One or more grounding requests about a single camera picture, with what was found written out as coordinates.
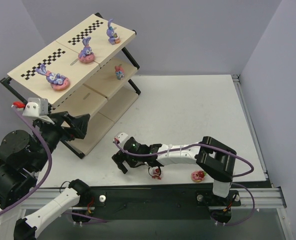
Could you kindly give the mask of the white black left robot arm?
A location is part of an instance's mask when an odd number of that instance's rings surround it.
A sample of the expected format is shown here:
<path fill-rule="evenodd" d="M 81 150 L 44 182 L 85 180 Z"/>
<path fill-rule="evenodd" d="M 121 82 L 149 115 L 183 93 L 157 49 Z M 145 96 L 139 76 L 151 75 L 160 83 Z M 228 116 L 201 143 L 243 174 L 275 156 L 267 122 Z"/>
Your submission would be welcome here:
<path fill-rule="evenodd" d="M 70 207 L 91 201 L 91 188 L 76 179 L 37 215 L 21 218 L 22 203 L 45 181 L 32 175 L 48 165 L 52 168 L 52 152 L 61 140 L 83 139 L 87 132 L 89 114 L 73 117 L 68 112 L 50 114 L 54 123 L 39 122 L 35 129 L 21 114 L 22 121 L 33 131 L 7 134 L 0 145 L 0 240 L 35 240 L 53 220 Z"/>

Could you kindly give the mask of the beige three-tier shelf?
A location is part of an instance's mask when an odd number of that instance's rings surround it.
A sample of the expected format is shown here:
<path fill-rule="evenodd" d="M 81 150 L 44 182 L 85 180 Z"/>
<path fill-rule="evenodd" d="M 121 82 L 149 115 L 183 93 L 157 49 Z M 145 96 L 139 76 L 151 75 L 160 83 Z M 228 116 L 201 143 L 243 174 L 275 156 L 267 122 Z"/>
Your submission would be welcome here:
<path fill-rule="evenodd" d="M 91 152 L 140 95 L 140 90 L 132 81 L 139 65 L 126 48 L 137 34 L 113 22 L 111 26 L 116 28 L 115 32 L 121 40 L 119 44 L 112 45 L 108 41 L 108 20 L 99 13 L 92 14 L 1 80 L 1 84 L 21 101 L 24 101 L 24 97 L 11 87 L 11 81 L 38 98 L 47 99 L 51 113 L 68 112 L 72 116 L 89 114 L 85 138 L 63 141 L 79 158 Z M 78 54 L 84 47 L 82 39 L 87 37 L 91 37 L 89 45 L 95 60 L 82 63 L 78 60 Z M 41 64 L 48 71 L 68 77 L 70 87 L 64 91 L 54 91 L 46 77 L 35 70 Z M 122 65 L 125 71 L 121 80 L 115 74 L 115 66 L 118 65 Z"/>

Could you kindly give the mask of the purple bunny holding cupcake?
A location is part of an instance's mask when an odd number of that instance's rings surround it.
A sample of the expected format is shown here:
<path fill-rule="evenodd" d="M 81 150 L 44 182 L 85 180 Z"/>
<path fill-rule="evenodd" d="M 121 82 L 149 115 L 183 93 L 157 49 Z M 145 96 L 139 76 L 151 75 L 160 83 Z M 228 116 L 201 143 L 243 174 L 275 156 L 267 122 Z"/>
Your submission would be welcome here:
<path fill-rule="evenodd" d="M 118 36 L 118 34 L 115 32 L 116 28 L 113 28 L 111 26 L 112 22 L 113 22 L 113 19 L 108 20 L 108 28 L 107 28 L 106 34 L 108 36 L 109 43 L 112 45 L 115 45 L 115 44 L 119 44 L 121 42 L 121 40 L 120 40 L 120 37 Z"/>

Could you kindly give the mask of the pink bear strawberry donut toy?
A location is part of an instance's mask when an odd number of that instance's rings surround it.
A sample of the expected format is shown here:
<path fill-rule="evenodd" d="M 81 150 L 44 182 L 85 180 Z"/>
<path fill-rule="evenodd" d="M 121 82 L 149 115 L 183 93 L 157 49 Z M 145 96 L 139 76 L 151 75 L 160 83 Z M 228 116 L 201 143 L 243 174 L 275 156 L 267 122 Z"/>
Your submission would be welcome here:
<path fill-rule="evenodd" d="M 203 170 L 196 170 L 191 173 L 191 180 L 195 183 L 199 183 L 205 179 L 207 173 Z"/>

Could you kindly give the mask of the pink figure blue sunglasses toy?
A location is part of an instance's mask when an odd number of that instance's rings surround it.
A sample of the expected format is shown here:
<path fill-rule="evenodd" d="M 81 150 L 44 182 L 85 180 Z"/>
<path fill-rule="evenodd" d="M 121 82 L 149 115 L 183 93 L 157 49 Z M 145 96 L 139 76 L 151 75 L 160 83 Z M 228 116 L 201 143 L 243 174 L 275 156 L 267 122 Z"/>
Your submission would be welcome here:
<path fill-rule="evenodd" d="M 115 66 L 115 74 L 118 80 L 122 80 L 124 78 L 125 71 L 121 64 Z"/>

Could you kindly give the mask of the strawberry cake slice toy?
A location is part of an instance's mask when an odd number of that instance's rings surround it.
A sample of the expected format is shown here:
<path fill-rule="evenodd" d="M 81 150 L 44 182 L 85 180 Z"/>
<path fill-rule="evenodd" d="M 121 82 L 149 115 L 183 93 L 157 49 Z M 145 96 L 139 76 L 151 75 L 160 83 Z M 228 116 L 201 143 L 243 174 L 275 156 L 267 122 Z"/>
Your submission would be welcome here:
<path fill-rule="evenodd" d="M 152 177 L 152 179 L 155 179 L 155 180 L 162 179 L 162 172 L 160 168 L 149 168 L 148 173 Z"/>

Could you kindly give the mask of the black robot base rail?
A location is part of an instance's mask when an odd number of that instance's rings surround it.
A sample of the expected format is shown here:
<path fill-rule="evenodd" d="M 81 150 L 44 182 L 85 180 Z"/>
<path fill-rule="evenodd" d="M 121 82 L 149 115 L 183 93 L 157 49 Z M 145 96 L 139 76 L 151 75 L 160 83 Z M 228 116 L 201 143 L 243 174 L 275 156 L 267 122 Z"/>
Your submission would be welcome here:
<path fill-rule="evenodd" d="M 220 220 L 231 218 L 241 205 L 239 192 L 215 196 L 212 184 L 170 184 L 92 187 L 92 195 L 68 212 L 74 222 L 94 224 L 112 220 L 208 220 L 219 211 Z"/>

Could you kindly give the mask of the aluminium table frame rail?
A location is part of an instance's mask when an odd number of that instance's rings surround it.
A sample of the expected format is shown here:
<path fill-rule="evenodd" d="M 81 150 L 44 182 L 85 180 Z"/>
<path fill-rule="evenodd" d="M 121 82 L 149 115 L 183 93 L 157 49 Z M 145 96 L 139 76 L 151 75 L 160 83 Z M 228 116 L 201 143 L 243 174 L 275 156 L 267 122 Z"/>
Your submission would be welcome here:
<path fill-rule="evenodd" d="M 93 188 L 95 196 L 105 195 L 105 206 L 120 202 L 126 203 L 161 203 L 170 202 L 181 204 L 184 201 L 197 203 L 197 196 L 201 195 L 200 188 Z M 246 191 L 238 188 L 242 208 L 252 206 L 254 198 L 258 209 L 277 209 L 286 207 L 280 188 L 251 188 Z M 59 195 L 58 189 L 42 188 L 33 193 L 22 203 L 21 208 L 38 210 Z"/>

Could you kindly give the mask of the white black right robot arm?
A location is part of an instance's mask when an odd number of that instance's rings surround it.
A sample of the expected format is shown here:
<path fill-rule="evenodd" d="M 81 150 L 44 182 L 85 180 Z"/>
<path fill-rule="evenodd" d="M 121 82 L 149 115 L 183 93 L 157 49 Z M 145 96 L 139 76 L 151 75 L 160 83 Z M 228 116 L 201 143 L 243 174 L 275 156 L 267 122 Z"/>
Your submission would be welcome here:
<path fill-rule="evenodd" d="M 200 142 L 206 147 L 201 147 L 198 143 L 192 147 L 160 143 L 146 145 L 125 133 L 115 136 L 114 143 L 119 147 L 119 151 L 112 159 L 124 174 L 128 171 L 124 162 L 131 168 L 141 165 L 157 169 L 173 164 L 198 165 L 213 178 L 214 195 L 226 198 L 229 194 L 236 151 L 212 137 L 205 136 Z"/>

